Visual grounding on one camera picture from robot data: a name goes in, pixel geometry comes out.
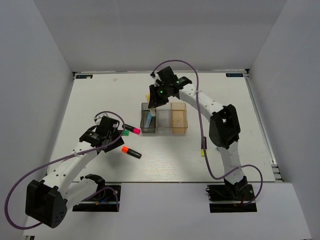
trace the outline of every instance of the black sticker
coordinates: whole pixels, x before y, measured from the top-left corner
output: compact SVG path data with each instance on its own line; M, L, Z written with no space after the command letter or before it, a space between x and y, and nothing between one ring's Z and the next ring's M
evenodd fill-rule
M75 79L92 79L93 75L77 75Z
M243 78L244 77L242 73L226 73L225 76L227 78Z

